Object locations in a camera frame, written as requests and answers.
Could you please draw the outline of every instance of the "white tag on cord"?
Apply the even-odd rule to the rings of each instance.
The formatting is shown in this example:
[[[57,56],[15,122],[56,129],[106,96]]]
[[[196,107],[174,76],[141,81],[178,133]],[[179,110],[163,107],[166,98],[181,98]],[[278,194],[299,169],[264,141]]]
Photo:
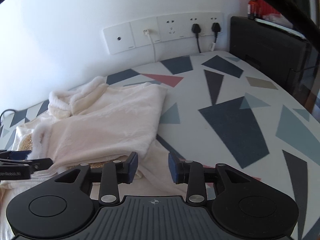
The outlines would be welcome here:
[[[216,43],[215,42],[211,43],[210,51],[214,51],[215,47],[216,47]]]

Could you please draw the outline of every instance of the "wall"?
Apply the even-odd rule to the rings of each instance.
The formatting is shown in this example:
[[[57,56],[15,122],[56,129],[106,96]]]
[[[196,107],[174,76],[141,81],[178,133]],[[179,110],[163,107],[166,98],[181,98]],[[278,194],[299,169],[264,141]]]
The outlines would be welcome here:
[[[6,0],[0,5],[0,112],[24,109],[97,75],[152,62],[151,46],[109,55],[102,30],[132,20],[221,11],[225,24],[246,15],[248,0]],[[217,49],[228,48],[228,35]],[[207,51],[212,36],[202,37]],[[196,53],[196,39],[156,44],[158,60]]]

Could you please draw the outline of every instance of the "silver screw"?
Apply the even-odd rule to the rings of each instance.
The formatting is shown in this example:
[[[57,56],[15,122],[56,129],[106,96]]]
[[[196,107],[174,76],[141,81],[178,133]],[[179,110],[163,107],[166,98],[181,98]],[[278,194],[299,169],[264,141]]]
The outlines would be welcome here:
[[[114,195],[104,195],[101,197],[101,201],[104,203],[111,203],[117,200],[117,197]]]
[[[194,203],[200,203],[200,202],[204,201],[204,197],[201,195],[191,195],[189,197],[189,200]]]

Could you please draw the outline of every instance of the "black plug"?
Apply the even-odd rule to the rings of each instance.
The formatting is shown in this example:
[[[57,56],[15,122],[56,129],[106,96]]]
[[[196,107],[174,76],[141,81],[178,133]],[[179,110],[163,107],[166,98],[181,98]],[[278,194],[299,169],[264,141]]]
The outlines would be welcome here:
[[[199,53],[201,53],[200,46],[199,46],[199,33],[201,32],[201,28],[199,24],[194,23],[191,27],[191,31],[196,35],[198,50],[199,50]]]
[[[211,30],[214,32],[214,43],[217,42],[218,33],[221,32],[221,27],[219,23],[213,23]]]

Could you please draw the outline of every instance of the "geometric patterned tablecloth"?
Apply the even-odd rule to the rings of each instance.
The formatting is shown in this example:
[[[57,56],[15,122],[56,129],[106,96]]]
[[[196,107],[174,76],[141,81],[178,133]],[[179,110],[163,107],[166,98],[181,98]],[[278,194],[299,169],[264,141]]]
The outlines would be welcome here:
[[[181,158],[227,163],[286,193],[300,212],[292,237],[319,239],[320,124],[264,74],[214,51],[121,71],[106,82],[167,87],[158,140]],[[16,126],[47,106],[44,101],[6,117],[0,149],[10,149]]]

